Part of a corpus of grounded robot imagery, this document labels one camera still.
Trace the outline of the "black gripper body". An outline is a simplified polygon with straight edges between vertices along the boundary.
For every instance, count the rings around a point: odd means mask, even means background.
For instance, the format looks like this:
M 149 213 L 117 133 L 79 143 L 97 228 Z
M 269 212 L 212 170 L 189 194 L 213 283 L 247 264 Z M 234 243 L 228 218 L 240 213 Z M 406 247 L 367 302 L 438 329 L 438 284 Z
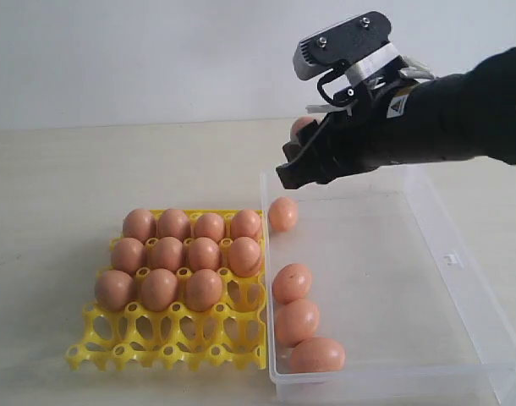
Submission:
M 313 132 L 313 181 L 434 162 L 436 103 L 429 90 L 435 83 L 402 81 L 382 92 L 371 110 L 327 114 Z

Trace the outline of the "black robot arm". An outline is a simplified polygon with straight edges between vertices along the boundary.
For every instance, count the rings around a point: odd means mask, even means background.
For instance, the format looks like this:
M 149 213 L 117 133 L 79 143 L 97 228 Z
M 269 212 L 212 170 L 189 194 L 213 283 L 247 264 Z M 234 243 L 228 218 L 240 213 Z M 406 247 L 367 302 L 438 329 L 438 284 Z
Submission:
M 379 167 L 487 156 L 516 165 L 516 47 L 465 74 L 394 80 L 351 113 L 330 112 L 283 146 L 285 189 Z

